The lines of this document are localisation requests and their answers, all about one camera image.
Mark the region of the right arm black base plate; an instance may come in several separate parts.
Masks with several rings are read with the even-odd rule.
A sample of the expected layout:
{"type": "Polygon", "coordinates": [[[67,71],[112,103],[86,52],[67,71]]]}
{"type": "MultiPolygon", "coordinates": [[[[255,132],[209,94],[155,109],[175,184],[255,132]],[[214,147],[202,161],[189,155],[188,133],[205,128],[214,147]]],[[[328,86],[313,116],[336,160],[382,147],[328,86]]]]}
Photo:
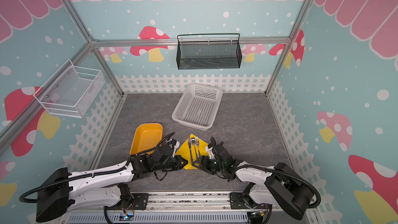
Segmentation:
{"type": "Polygon", "coordinates": [[[229,194],[231,209],[269,209],[270,204],[256,203],[248,194],[243,192],[231,192],[229,194]]]}

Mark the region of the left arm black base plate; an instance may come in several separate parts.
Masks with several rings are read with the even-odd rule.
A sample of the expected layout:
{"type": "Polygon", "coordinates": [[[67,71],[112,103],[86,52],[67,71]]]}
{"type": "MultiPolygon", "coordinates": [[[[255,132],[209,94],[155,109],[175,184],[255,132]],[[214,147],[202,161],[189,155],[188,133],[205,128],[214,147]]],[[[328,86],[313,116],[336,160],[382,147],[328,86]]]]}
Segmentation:
{"type": "Polygon", "coordinates": [[[111,206],[110,210],[126,210],[132,208],[133,210],[146,210],[148,204],[149,194],[138,193],[138,194],[127,194],[121,196],[121,199],[114,205],[111,206]]]}

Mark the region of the silver spoon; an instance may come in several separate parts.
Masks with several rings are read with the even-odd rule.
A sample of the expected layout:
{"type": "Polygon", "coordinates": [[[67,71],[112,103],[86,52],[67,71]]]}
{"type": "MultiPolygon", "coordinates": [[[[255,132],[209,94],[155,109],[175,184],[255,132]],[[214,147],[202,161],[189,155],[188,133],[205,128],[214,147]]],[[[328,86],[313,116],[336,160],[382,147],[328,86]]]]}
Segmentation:
{"type": "Polygon", "coordinates": [[[194,144],[195,144],[194,139],[195,139],[195,138],[191,138],[191,150],[192,150],[192,157],[193,157],[193,160],[196,159],[195,150],[194,150],[194,144]]]}

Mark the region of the white perforated plastic basket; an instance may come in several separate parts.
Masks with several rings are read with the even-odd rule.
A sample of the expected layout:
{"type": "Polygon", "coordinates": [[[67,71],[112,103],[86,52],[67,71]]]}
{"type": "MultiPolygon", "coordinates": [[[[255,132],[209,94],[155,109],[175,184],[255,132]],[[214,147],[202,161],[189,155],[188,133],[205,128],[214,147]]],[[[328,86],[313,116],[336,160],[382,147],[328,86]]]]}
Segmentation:
{"type": "Polygon", "coordinates": [[[179,124],[207,131],[215,121],[223,96],[220,88],[189,84],[172,114],[179,124]]]}

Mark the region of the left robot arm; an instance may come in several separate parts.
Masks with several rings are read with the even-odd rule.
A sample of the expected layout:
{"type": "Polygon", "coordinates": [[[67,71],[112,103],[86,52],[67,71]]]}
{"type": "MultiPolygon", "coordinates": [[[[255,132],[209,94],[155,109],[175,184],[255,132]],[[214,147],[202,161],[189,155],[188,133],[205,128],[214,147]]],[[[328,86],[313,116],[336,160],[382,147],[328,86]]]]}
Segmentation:
{"type": "Polygon", "coordinates": [[[37,194],[37,198],[32,200],[36,204],[36,222],[49,222],[81,207],[131,207],[135,200],[127,185],[129,182],[157,172],[179,171],[187,165],[187,159],[166,145],[96,170],[69,172],[67,168],[60,168],[41,186],[31,190],[37,194]]]}

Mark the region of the silver fork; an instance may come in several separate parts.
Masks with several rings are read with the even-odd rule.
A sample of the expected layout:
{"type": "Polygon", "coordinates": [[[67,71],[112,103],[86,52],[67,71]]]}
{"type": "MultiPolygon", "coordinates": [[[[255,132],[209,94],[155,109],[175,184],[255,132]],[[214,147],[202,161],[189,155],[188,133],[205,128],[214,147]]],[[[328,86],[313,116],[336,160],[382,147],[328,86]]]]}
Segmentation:
{"type": "Polygon", "coordinates": [[[200,141],[197,138],[195,138],[194,141],[195,141],[194,150],[195,150],[196,160],[198,160],[201,156],[200,149],[199,149],[200,141]]]}

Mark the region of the yellow plastic utensil tray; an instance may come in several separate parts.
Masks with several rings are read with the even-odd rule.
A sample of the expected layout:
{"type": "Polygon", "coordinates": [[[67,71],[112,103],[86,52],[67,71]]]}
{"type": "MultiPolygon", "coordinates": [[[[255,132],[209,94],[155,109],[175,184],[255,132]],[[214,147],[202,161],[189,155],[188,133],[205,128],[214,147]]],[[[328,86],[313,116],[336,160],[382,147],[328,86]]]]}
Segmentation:
{"type": "Polygon", "coordinates": [[[159,123],[144,123],[137,127],[130,150],[134,155],[153,148],[163,138],[163,126],[159,123]]]}

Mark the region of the silver table knife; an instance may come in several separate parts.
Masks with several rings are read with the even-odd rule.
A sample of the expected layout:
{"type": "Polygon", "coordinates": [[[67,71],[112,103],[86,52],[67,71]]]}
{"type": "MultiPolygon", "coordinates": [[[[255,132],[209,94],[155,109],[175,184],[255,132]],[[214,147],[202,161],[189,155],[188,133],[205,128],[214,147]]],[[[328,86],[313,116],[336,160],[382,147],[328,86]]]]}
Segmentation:
{"type": "Polygon", "coordinates": [[[187,140],[187,142],[188,142],[189,159],[192,160],[191,140],[187,140]]]}

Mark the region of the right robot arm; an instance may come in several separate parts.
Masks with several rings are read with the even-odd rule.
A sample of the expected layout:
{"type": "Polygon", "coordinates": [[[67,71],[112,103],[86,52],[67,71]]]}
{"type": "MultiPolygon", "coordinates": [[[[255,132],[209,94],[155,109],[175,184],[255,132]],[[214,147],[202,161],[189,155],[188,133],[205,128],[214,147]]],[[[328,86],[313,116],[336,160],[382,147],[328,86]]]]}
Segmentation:
{"type": "Polygon", "coordinates": [[[205,147],[204,155],[195,139],[188,142],[188,147],[195,168],[227,181],[248,183],[243,192],[230,193],[232,209],[252,209],[252,215],[259,217],[264,212],[270,215],[273,207],[279,207],[290,217],[302,220],[309,208],[321,203],[319,191],[285,163],[262,167],[234,159],[223,143],[217,144],[214,139],[205,147]]]}

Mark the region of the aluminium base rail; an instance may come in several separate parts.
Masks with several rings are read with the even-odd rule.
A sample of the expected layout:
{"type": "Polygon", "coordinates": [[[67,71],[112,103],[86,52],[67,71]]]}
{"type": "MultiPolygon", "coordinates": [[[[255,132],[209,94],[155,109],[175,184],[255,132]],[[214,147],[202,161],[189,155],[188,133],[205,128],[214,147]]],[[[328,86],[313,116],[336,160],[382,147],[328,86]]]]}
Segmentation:
{"type": "MultiPolygon", "coordinates": [[[[275,208],[282,208],[265,187],[254,187],[254,192],[237,191],[248,194],[256,203],[266,203],[275,208]]],[[[217,212],[217,211],[253,211],[255,209],[231,209],[229,194],[232,191],[152,191],[132,192],[118,187],[101,188],[78,194],[71,200],[67,212],[82,210],[102,210],[104,206],[114,206],[121,196],[129,193],[149,194],[147,212],[217,212]]]]}

